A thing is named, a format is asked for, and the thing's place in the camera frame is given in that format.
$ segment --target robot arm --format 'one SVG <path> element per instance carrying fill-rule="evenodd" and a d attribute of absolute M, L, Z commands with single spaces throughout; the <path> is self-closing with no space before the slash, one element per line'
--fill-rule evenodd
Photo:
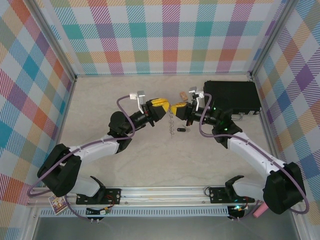
<path fill-rule="evenodd" d="M 204 109 L 199 107 L 199 99 L 204 98 L 203 91 L 197 91 L 197 88 L 192 87 L 189 92 L 193 97 L 192 103 L 181 102 L 171 106 L 172 113 L 179 119 L 185 120 L 187 126 L 192 125 L 194 121 L 199 122 L 204 112 Z M 253 181 L 242 175 L 238 175 L 225 183 L 225 191 L 228 193 L 229 198 L 241 196 L 264 201 L 276 214 L 281 214 L 302 201 L 303 197 L 292 181 L 273 163 L 277 163 L 283 167 L 305 193 L 301 170 L 298 165 L 293 162 L 286 164 L 258 147 L 231 120 L 231 117 L 232 109 L 228 107 L 228 101 L 216 99 L 211 109 L 205 113 L 202 123 L 212 125 L 212 134 L 214 135 L 228 134 L 245 139 L 246 142 L 236 137 L 220 136 L 215 138 L 225 148 L 243 157 L 260 173 L 263 181 Z M 265 156 L 254 149 L 248 144 L 249 142 L 269 156 L 273 162 L 270 162 Z"/>
<path fill-rule="evenodd" d="M 151 99 L 145 102 L 145 93 L 143 91 L 131 93 L 130 99 L 138 102 L 139 111 L 130 116 L 135 131 L 144 128 L 148 123 L 153 127 L 155 122 L 164 117 L 170 106 L 168 100 L 164 98 Z M 92 198 L 95 203 L 99 203 L 104 197 L 106 188 L 98 179 L 93 176 L 89 179 L 78 177 L 78 173 L 80 168 L 94 160 L 124 151 L 132 141 L 131 138 L 106 141 L 111 138 L 125 138 L 133 132 L 132 126 L 123 112 L 114 112 L 108 126 L 109 132 L 101 139 L 95 141 L 97 143 L 90 146 L 67 147 L 64 144 L 58 144 L 53 148 L 40 167 L 37 173 L 38 178 L 61 160 L 62 157 L 76 149 L 80 149 L 80 151 L 68 157 L 42 180 L 57 197 L 62 197 L 67 193 L 76 193 Z"/>

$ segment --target pink object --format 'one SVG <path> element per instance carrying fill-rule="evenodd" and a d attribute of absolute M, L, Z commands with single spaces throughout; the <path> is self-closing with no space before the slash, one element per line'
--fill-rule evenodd
<path fill-rule="evenodd" d="M 260 217 L 261 214 L 263 214 L 269 207 L 267 204 L 264 202 L 260 205 L 260 207 L 253 213 L 253 216 L 255 218 Z"/>

